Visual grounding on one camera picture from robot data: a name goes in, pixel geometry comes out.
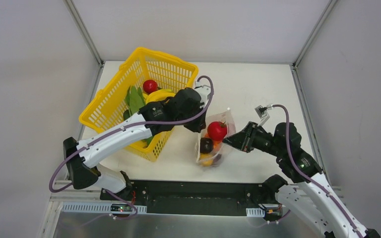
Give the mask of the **dark purple eggplant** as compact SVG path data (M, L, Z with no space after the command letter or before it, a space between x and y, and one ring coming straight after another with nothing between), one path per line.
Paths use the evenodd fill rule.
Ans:
M203 137L199 143L199 152L201 154L209 154L214 150L214 142L211 138Z

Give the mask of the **clear zip top bag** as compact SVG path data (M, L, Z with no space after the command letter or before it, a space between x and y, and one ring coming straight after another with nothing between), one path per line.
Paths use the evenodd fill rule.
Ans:
M217 167L231 152L231 147L222 140L236 133L231 109L208 116L205 122L206 128L198 134L195 145L196 163L201 167Z

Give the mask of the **orange pumpkin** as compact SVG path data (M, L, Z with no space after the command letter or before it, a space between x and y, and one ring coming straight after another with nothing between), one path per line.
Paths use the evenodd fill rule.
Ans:
M220 150L222 147L222 142L221 141L213 141L213 149L215 151Z

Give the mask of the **green bell pepper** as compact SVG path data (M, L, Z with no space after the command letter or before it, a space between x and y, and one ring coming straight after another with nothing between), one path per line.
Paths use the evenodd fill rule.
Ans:
M131 117L131 112L130 112L130 110L125 110L124 112L123 112L123 119L124 119L124 121L126 121L127 119L129 119Z

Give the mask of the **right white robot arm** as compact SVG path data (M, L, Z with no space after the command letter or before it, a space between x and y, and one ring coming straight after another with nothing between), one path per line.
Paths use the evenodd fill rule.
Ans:
M262 183L262 198L279 202L302 219L321 238L378 238L375 229L362 225L342 203L322 168L301 148L301 136L292 122L279 123L273 134L250 121L244 129L223 139L239 151L254 149L276 157L282 172L301 189L304 200L284 178L273 175Z

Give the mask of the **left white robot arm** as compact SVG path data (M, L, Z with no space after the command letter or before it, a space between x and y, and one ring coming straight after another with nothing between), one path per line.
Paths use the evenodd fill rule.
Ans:
M208 86L185 88L162 101L146 104L120 124L92 137L63 143L66 166L74 189L98 186L109 190L118 200L131 196L125 173L101 165L113 153L144 139L182 125L192 132L205 128L206 110L212 90Z

